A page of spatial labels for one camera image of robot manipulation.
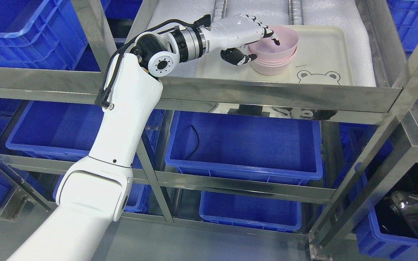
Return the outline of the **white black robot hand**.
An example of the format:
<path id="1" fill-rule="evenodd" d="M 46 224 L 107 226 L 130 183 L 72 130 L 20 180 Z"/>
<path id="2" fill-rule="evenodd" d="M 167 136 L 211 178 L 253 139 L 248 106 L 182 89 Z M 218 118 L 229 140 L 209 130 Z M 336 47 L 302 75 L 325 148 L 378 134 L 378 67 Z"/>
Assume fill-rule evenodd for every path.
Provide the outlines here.
<path id="1" fill-rule="evenodd" d="M 222 60 L 235 66 L 249 64 L 257 59 L 257 55 L 244 54 L 239 47 L 263 38 L 276 39 L 274 31 L 267 24 L 247 14 L 221 18 L 201 31 L 206 43 L 206 53 L 220 49 Z"/>

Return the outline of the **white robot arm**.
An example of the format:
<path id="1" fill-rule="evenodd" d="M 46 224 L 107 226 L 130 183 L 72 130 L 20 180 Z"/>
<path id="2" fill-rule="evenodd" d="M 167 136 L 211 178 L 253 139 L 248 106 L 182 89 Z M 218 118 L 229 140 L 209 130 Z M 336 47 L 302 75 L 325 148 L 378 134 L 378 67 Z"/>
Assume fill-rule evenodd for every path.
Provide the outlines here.
<path id="1" fill-rule="evenodd" d="M 95 100 L 103 119 L 93 146 L 63 176 L 56 210 L 10 261 L 90 261 L 110 224 L 120 219 L 132 187 L 136 149 L 163 91 L 159 78 L 180 63 L 180 41 L 171 33 L 155 33 L 171 23 L 196 33 L 191 43 L 202 48 L 199 29 L 211 25 L 211 16 L 191 24 L 166 20 L 111 55 Z"/>

